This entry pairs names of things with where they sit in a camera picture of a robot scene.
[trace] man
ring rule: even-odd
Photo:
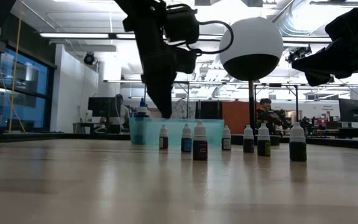
[[[121,127],[129,122],[129,109],[123,105],[124,99],[121,94],[116,95],[116,107],[113,106],[114,110],[119,110],[119,117],[110,117],[110,123],[119,124]],[[100,123],[106,122],[106,118],[100,118]]]
[[[265,123],[266,127],[272,134],[275,132],[275,127],[272,123],[272,120],[276,118],[276,115],[273,113],[273,111],[270,112],[272,101],[271,99],[264,98],[260,100],[259,104],[261,107],[257,110],[257,127],[259,128],[262,123]]]

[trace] translucent plastic tub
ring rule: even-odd
[[[163,124],[168,128],[170,146],[180,146],[181,132],[185,124],[189,124],[191,133],[198,119],[155,119],[155,118],[130,118],[129,128],[131,143],[147,146],[158,146],[160,129]],[[220,146],[223,135],[224,121],[222,119],[203,119],[206,127],[208,145]]]

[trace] ductwork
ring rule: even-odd
[[[350,11],[357,4],[338,6],[335,3],[319,4],[313,0],[293,0],[288,7],[275,17],[272,22],[280,30],[283,36],[289,35],[310,35],[327,22],[332,21],[337,16]]]

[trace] bottle label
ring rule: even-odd
[[[164,138],[160,137],[160,149],[164,147]]]
[[[244,152],[254,152],[254,140],[253,139],[244,139],[243,142],[243,150]]]
[[[270,141],[258,141],[258,156],[270,156]]]
[[[271,147],[270,141],[265,142],[265,155],[266,156],[270,156],[270,147]]]
[[[207,160],[208,159],[208,142],[207,141],[193,141],[193,159]]]
[[[183,152],[191,152],[191,139],[185,139],[183,143]]]
[[[290,160],[299,162],[307,160],[306,143],[290,142]]]
[[[231,139],[223,139],[223,149],[231,149]]]

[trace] black paint bottle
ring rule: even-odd
[[[229,126],[225,125],[222,137],[222,150],[231,150],[231,134]]]
[[[194,128],[193,160],[208,160],[208,140],[206,137],[206,128],[201,120],[198,121],[197,126]]]
[[[182,130],[180,151],[181,152],[191,152],[191,129],[188,124],[185,124],[185,127]]]
[[[290,160],[297,162],[306,162],[307,160],[305,131],[299,122],[295,122],[291,128]]]
[[[160,149],[168,149],[168,128],[164,124],[160,130]]]
[[[247,125],[244,129],[244,140],[242,142],[242,150],[244,153],[254,153],[254,132],[251,125]]]
[[[270,156],[270,134],[263,123],[258,130],[258,156]]]

